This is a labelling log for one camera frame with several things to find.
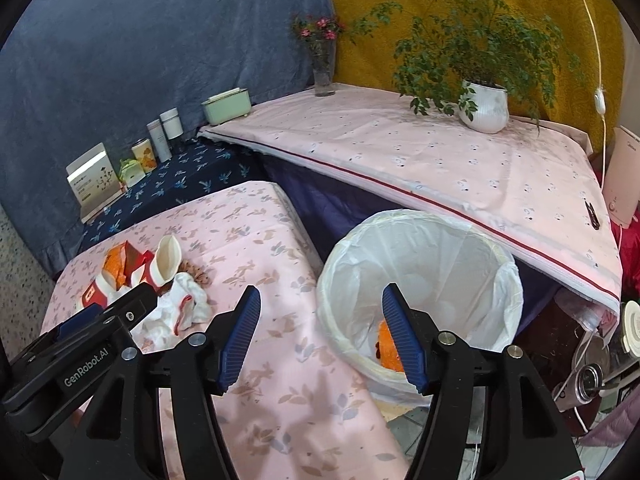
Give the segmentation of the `black clip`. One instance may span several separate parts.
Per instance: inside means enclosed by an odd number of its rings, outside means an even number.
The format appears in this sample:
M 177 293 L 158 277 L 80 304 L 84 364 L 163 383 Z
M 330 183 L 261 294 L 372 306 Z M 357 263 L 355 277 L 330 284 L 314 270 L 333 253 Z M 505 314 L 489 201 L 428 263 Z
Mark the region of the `black clip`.
M 587 209 L 587 214 L 589 217 L 590 224 L 593 227 L 593 229 L 597 231 L 598 229 L 600 229 L 601 225 L 600 225 L 598 216 L 596 214 L 596 211 L 594 210 L 593 206 L 588 202 L 588 200 L 585 200 L 585 206 Z

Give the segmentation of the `orange printed plastic bag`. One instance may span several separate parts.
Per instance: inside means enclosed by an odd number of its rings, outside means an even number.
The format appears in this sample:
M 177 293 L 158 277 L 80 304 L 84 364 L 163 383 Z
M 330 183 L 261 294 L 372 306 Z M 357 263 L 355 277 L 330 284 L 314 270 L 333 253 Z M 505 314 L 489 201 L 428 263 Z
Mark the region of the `orange printed plastic bag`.
M 127 249 L 125 243 L 113 246 L 106 253 L 102 271 L 112 289 L 119 290 L 126 283 L 126 262 Z

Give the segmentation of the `green plant in white pot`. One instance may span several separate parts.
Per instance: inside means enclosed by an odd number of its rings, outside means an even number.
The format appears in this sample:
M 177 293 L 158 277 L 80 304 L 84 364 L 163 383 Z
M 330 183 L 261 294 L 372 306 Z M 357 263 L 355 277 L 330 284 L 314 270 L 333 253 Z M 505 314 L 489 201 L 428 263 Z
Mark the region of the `green plant in white pot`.
M 396 41 L 393 84 L 414 114 L 480 118 L 480 92 L 496 90 L 538 122 L 556 103 L 563 72 L 584 84 L 580 57 L 547 13 L 510 0 L 421 0 Z

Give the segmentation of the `glass vase with pink flowers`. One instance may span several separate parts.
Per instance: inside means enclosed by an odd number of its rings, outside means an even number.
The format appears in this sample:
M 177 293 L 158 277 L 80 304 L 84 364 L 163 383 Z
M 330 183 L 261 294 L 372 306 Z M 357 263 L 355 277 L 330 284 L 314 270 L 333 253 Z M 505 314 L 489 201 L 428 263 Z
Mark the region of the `glass vase with pink flowers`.
M 294 36 L 305 47 L 314 75 L 314 95 L 333 96 L 336 43 L 344 27 L 335 15 L 296 16 L 292 21 Z

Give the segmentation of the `green white small packet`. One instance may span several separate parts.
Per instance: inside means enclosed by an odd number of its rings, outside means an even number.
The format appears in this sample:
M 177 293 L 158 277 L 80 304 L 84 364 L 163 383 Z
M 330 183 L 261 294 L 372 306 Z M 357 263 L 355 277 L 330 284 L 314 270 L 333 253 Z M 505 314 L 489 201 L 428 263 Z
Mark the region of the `green white small packet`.
M 132 188 L 145 177 L 145 171 L 137 159 L 122 159 L 119 167 L 119 180 L 126 188 Z

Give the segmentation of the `red white paper cup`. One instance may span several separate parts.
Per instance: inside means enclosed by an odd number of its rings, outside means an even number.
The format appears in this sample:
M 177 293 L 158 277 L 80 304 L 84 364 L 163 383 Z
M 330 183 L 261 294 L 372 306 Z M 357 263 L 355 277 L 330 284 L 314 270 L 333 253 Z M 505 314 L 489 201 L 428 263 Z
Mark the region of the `red white paper cup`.
M 82 310 L 97 304 L 101 309 L 106 309 L 116 299 L 115 279 L 107 271 L 101 270 L 80 295 L 76 307 Z
M 151 285 L 155 290 L 171 282 L 182 263 L 182 249 L 173 235 L 165 235 L 152 254 L 145 254 L 145 263 L 141 281 Z

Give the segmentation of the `navy floral cloth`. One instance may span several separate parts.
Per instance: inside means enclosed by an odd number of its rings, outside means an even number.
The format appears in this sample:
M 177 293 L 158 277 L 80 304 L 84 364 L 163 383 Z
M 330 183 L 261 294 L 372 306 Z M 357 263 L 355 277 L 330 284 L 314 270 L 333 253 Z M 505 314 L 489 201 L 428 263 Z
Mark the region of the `navy floral cloth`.
M 267 178 L 262 158 L 248 148 L 207 139 L 193 141 L 89 222 L 79 250 L 84 252 L 130 226 L 191 200 Z

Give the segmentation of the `mint green box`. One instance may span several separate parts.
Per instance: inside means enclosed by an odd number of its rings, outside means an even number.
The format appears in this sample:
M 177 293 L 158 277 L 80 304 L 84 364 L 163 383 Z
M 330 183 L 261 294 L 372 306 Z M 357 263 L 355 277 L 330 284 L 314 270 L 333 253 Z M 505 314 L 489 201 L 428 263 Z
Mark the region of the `mint green box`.
M 229 120 L 250 114 L 252 103 L 245 88 L 234 88 L 210 96 L 202 103 L 209 125 L 218 126 Z

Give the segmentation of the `pink rabbit print tablecloth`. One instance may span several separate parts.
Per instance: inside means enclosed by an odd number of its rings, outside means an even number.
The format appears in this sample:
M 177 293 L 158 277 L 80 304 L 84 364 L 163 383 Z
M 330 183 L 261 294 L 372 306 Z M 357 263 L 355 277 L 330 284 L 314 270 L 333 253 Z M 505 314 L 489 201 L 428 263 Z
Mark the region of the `pink rabbit print tablecloth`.
M 75 258 L 46 325 L 67 318 L 107 252 L 179 245 L 205 292 L 169 334 L 140 323 L 89 402 L 66 479 L 399 479 L 405 454 L 316 318 L 321 263 L 275 184 L 247 182 L 157 214 Z

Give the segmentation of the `tall white bottle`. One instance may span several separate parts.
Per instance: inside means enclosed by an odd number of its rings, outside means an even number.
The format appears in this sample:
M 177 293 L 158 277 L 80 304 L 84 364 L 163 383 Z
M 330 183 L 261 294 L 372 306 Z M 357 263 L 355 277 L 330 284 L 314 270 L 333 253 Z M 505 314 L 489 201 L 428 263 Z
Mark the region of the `tall white bottle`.
M 146 128 L 148 128 L 155 154 L 157 154 L 160 162 L 168 162 L 168 160 L 171 160 L 171 150 L 160 120 L 155 119 L 152 122 L 149 122 L 146 125 Z

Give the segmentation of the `pink dotted shelf cloth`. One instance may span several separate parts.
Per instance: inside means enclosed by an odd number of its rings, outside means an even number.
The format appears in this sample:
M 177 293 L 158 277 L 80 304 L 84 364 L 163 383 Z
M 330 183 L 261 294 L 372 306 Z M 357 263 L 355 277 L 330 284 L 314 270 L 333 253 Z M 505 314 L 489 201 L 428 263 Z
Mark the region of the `pink dotted shelf cloth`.
M 396 93 L 342 84 L 333 96 L 306 90 L 256 105 L 202 135 L 463 219 L 573 292 L 620 307 L 623 270 L 600 185 L 578 137 L 559 127 L 512 119 L 480 133 L 414 114 Z

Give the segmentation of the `red gold box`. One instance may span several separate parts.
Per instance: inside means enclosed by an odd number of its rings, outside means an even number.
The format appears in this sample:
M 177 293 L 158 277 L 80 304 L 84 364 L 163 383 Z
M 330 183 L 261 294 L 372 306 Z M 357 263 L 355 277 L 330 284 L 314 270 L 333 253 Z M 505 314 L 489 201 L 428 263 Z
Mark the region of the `red gold box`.
M 125 265 L 124 284 L 134 287 L 142 281 L 146 266 L 153 260 L 154 254 L 150 250 L 140 252 L 133 244 L 124 243 Z

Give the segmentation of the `white tissue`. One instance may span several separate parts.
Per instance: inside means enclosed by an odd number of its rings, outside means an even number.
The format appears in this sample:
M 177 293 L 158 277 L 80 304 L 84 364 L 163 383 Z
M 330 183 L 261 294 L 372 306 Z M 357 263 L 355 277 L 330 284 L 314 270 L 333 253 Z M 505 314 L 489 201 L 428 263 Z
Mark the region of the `white tissue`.
M 157 298 L 156 308 L 132 331 L 132 339 L 143 352 L 174 348 L 193 325 L 213 317 L 206 291 L 189 273 L 179 272 L 170 289 Z

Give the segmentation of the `yellow curtain backdrop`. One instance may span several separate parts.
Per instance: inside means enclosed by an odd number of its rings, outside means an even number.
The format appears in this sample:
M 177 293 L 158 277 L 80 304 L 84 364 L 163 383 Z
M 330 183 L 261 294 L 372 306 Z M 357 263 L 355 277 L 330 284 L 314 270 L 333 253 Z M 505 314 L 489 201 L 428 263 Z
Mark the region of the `yellow curtain backdrop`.
M 346 22 L 336 76 L 395 90 L 427 114 L 465 82 L 510 111 L 576 127 L 603 148 L 620 111 L 624 42 L 612 0 L 333 0 Z

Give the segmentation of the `pink brown scrunchie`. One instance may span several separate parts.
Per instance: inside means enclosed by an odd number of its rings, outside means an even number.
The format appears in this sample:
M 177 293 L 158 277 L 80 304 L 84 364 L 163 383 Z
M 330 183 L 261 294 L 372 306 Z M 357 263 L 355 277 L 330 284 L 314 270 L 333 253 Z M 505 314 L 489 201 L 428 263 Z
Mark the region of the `pink brown scrunchie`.
M 180 263 L 179 271 L 189 274 L 190 277 L 194 279 L 194 282 L 200 285 L 201 288 L 209 287 L 210 283 L 212 282 L 207 272 L 203 268 L 188 260 L 183 260 L 183 262 Z

